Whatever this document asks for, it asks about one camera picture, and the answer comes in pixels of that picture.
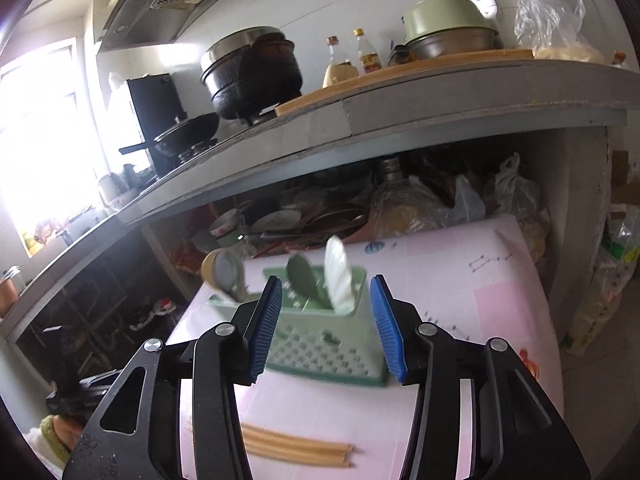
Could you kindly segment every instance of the plastic bag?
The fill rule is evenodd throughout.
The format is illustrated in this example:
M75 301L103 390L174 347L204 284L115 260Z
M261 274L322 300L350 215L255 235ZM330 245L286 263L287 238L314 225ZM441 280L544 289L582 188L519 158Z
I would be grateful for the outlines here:
M545 229L545 225L540 220L541 215L532 215L518 220L520 231L527 244L527 249L531 255L531 259L537 265L542 261L546 253L546 237L549 236L549 230Z
M569 354L581 356L616 313L622 291L640 256L640 208L627 206L622 222L610 224L602 238L591 284L562 340Z
M604 55L580 34L582 0L518 0L515 35L536 59L565 59L607 64Z
M416 176L383 182L371 200L374 232L389 238L440 227L440 199Z
M495 176L495 199L498 209L495 216L514 215L518 220L531 216L540 207L540 187L532 180L518 174L520 155L505 160L500 173Z
M480 195L464 175L456 178L456 205L443 211L440 223L445 227L484 220L485 208Z

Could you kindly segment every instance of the chopstick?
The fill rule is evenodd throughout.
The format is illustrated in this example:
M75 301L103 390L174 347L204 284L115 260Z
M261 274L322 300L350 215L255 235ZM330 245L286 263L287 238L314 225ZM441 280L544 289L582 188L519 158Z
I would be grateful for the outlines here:
M191 417L189 424L193 431ZM341 442L327 442L266 430L252 424L241 424L242 440L247 453L303 465L350 467L347 456L354 447Z
M247 453L283 462L292 462L305 465L318 465L325 467L350 467L351 464L346 461L346 454L333 454L326 452L312 452L295 449L285 449L283 447L265 446L252 442L244 441L244 448Z
M265 430L251 424L242 424L242 435L251 439L260 440L265 443L272 444L288 444L292 447L301 449L317 449L317 450L334 450L341 453L349 453L353 451L351 444L343 444L340 442L326 442L324 440L315 440L312 438L303 438L300 436L292 436L285 433L277 433L276 431Z

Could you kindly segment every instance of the frying pan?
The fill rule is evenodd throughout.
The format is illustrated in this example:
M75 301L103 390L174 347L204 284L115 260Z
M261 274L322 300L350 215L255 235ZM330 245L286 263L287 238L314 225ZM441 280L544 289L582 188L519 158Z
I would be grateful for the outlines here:
M155 148L158 152L166 156L178 156L191 146L195 146L200 142L211 140L218 130L220 118L215 113L200 115L193 119L187 119L176 124L173 128L165 131L154 140L148 140L126 148L120 148L118 151L122 155L139 152L140 150L149 150Z

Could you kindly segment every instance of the metal bowl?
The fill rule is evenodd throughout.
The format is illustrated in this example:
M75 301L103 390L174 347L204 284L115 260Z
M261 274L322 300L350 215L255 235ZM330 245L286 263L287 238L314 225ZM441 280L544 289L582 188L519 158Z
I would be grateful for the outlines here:
M448 54L493 50L495 36L496 32L491 28L452 28L413 40L407 43L406 47L418 59L429 59Z
M200 59L200 66L202 67L203 72L227 54L230 54L244 46L250 46L255 40L258 40L267 34L277 34L281 40L284 40L284 34L279 28L275 27L245 28L234 32L229 36L225 36L219 42L213 44Z

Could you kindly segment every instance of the green bowl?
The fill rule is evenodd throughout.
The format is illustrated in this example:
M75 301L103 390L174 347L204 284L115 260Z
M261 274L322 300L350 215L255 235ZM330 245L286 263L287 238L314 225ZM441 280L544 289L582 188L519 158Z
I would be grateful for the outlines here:
M406 42L452 28L490 28L471 0L424 0L404 15Z

